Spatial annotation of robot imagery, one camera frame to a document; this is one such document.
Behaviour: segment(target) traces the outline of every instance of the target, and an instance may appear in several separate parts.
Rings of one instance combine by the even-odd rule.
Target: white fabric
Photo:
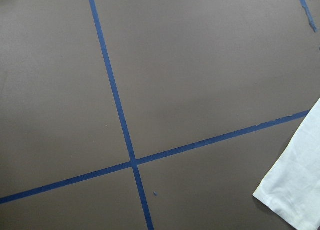
[[[297,230],[320,226],[320,100],[253,194]]]

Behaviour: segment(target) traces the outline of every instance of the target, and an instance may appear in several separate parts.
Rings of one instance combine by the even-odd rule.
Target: white object
[[[297,230],[320,226],[320,100],[253,194]]]

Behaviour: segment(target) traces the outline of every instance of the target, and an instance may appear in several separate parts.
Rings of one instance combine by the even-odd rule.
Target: floor
[[[292,229],[252,194],[320,97],[299,0],[0,0],[0,21],[0,229]]]

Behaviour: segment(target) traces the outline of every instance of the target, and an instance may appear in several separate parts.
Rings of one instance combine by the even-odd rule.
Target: white napkin
[[[297,230],[320,226],[320,100],[253,194]]]

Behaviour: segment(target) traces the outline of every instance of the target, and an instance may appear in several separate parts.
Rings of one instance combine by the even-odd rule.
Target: blue tape
[[[90,2],[90,6],[91,6],[91,11],[92,11],[92,16],[93,16],[96,32],[97,32],[97,35],[98,35],[98,38],[99,38],[99,42],[100,42],[100,47],[101,47],[101,51],[102,51],[102,55],[103,55],[103,59],[104,59],[105,67],[106,67],[106,71],[107,71],[107,74],[108,74],[108,77],[109,77],[109,81],[110,81],[110,85],[111,85],[111,89],[112,89],[112,93],[113,93],[116,109],[117,109],[118,116],[119,116],[119,119],[120,119],[122,132],[123,132],[123,135],[124,135],[126,147],[128,149],[130,161],[131,161],[131,164],[132,164],[132,170],[133,170],[136,186],[137,186],[137,189],[138,189],[138,192],[139,192],[139,196],[140,196],[140,200],[141,200],[141,204],[142,204],[142,208],[143,208],[144,217],[145,217],[145,220],[146,220],[146,224],[147,224],[148,230],[154,230],[154,225],[153,225],[153,222],[152,222],[152,218],[151,218],[151,214],[150,214],[150,210],[149,210],[149,206],[148,206],[148,202],[147,202],[147,198],[146,198],[146,193],[145,193],[144,186],[143,186],[143,183],[142,183],[142,179],[141,179],[141,176],[140,176],[138,163],[137,163],[137,159],[136,159],[136,156],[135,156],[134,147],[132,145],[132,141],[131,141],[131,137],[130,137],[127,121],[126,121],[126,118],[125,118],[124,110],[123,110],[123,107],[122,107],[122,104],[121,104],[121,100],[120,100],[120,96],[119,96],[119,92],[118,92],[118,88],[117,88],[114,72],[112,70],[112,66],[111,66],[111,62],[110,62],[110,58],[109,58],[109,54],[108,54],[106,41],[105,41],[104,34],[103,34],[103,31],[102,31],[101,23],[100,23],[100,20],[99,20],[99,15],[98,15],[96,3],[95,3],[95,0],[89,0],[89,2]]]
[[[198,141],[198,142],[195,142],[195,143],[192,143],[192,144],[188,144],[188,145],[185,145],[185,146],[177,147],[177,148],[174,148],[174,149],[171,149],[171,150],[168,150],[168,151],[163,151],[163,152],[151,155],[151,156],[146,156],[146,157],[137,159],[137,162],[138,162],[138,165],[149,163],[149,162],[152,162],[152,161],[155,161],[155,160],[159,160],[159,159],[163,159],[163,158],[166,158],[166,157],[169,157],[169,156],[172,156],[172,155],[180,154],[180,153],[183,153],[183,152],[186,152],[186,151],[189,151],[189,150],[201,148],[201,147],[204,147],[204,146],[207,146],[207,145],[211,145],[211,144],[215,144],[215,143],[218,143],[218,142],[221,142],[221,141],[225,141],[225,140],[228,140],[228,139],[236,138],[236,137],[239,137],[241,135],[253,133],[253,132],[256,132],[256,131],[259,131],[259,130],[262,130],[262,129],[267,129],[267,128],[270,128],[270,127],[273,127],[273,126],[276,126],[276,125],[280,125],[280,124],[284,124],[284,123],[287,123],[287,122],[290,122],[290,121],[293,121],[293,120],[304,118],[305,116],[308,115],[309,112],[310,112],[310,110],[299,112],[299,113],[294,114],[292,116],[286,116],[286,117],[279,118],[279,119],[274,120],[274,121],[268,121],[268,122],[262,123],[260,125],[250,126],[250,127],[238,130],[238,131],[234,131],[234,132],[230,132],[230,133],[223,134],[223,135],[220,135],[220,136],[212,137],[212,138],[209,138],[209,139],[206,139],[206,140],[202,140],[202,141]]]
[[[126,163],[122,163],[116,166],[111,166],[102,170],[98,170],[98,171],[94,171],[94,172],[90,172],[81,176],[76,176],[67,180],[63,180],[63,181],[58,181],[49,185],[45,185],[45,186],[41,186],[32,190],[28,190],[28,191],[23,191],[14,195],[10,195],[10,196],[6,196],[6,197],[2,197],[0,198],[0,204],[5,204],[8,202],[12,202],[18,199],[23,199],[26,197],[30,197],[36,194],[41,194],[50,190],[54,190],[54,189],[58,189],[58,188],[62,188],[71,184],[76,184],[82,181],[86,181],[89,179],[93,179],[96,177],[100,177],[106,174],[110,174],[110,173],[114,173],[123,169],[128,169],[131,167],[131,162],[126,162]]]
[[[314,22],[314,19],[313,19],[312,15],[311,15],[311,12],[309,10],[309,7],[307,5],[306,0],[300,0],[300,3],[302,5],[302,7],[304,8],[306,15],[308,16],[309,24],[310,24],[311,28],[316,33],[318,31],[318,29],[317,29],[317,26],[316,26],[316,24]]]

